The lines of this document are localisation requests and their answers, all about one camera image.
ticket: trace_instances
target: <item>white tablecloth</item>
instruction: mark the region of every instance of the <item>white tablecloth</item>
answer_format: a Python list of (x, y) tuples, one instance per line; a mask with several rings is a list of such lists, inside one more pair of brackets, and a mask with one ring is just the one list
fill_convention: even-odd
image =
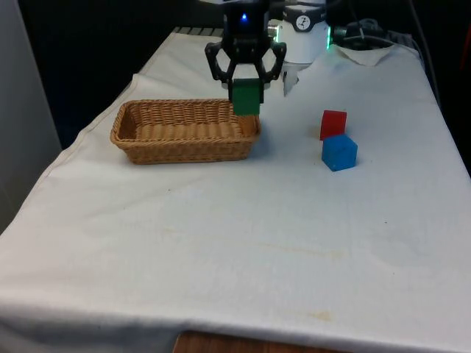
[[(0, 237), (0, 351), (164, 352), (196, 329), (471, 352), (471, 183), (417, 56), (332, 48), (289, 97), (275, 82), (248, 160), (130, 164), (122, 103), (226, 96), (209, 40), (172, 35)], [(348, 112), (356, 168), (321, 161), (326, 109)]]

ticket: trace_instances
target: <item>wicker basket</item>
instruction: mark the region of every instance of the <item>wicker basket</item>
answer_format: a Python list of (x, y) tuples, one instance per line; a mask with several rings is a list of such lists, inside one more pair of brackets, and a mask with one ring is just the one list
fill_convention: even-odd
[(237, 116), (226, 99), (129, 101), (111, 142), (135, 164), (243, 160), (258, 139), (257, 115)]

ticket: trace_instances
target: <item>dark background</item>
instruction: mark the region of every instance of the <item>dark background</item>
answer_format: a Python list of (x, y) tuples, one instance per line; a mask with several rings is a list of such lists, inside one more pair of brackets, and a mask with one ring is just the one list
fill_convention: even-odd
[[(175, 26), (222, 27), (217, 7), (197, 0), (19, 0), (63, 147), (110, 103)], [(358, 18), (411, 33), (420, 45), (406, 0), (352, 0)], [(414, 0), (427, 37), (442, 112), (471, 171), (470, 61), (460, 71), (471, 19), (470, 0)], [(330, 25), (353, 17), (343, 4)]]

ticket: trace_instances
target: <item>white cylinder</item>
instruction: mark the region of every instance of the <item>white cylinder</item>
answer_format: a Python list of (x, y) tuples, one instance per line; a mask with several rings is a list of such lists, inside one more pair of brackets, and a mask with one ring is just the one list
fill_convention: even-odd
[(311, 64), (327, 50), (329, 26), (325, 21), (315, 24), (309, 33), (296, 32), (293, 25), (283, 21), (279, 27), (278, 40), (286, 43), (285, 61), (294, 64)]

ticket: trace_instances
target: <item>cube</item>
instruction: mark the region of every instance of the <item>cube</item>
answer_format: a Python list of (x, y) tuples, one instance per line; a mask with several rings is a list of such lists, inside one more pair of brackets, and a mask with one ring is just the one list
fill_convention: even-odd
[(321, 136), (323, 141), (325, 138), (332, 136), (343, 135), (345, 133), (345, 126), (347, 125), (347, 113), (336, 112), (333, 110), (325, 110), (322, 116)]
[(358, 146), (346, 135), (324, 140), (322, 160), (331, 171), (343, 171), (356, 165)]
[(236, 115), (260, 115), (260, 80), (235, 79), (233, 106)]

